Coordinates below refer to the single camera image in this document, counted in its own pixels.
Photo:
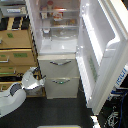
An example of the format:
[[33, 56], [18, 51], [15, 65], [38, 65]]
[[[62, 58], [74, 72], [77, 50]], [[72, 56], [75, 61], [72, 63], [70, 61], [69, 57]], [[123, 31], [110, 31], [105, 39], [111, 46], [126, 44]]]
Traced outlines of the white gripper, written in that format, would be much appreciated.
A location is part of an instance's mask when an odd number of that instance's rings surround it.
[[22, 77], [22, 88], [25, 91], [37, 91], [45, 85], [46, 77], [38, 80], [34, 77], [34, 72], [36, 71], [36, 67], [31, 67], [27, 70]]

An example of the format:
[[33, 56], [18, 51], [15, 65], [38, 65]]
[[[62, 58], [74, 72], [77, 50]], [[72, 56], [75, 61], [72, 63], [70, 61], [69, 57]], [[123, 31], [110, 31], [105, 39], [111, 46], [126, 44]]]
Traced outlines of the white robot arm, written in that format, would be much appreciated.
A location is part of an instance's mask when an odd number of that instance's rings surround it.
[[0, 118], [19, 108], [26, 99], [28, 90], [35, 90], [45, 85], [46, 77], [38, 80], [34, 77], [35, 67], [25, 72], [21, 82], [14, 82], [7, 90], [0, 92]]

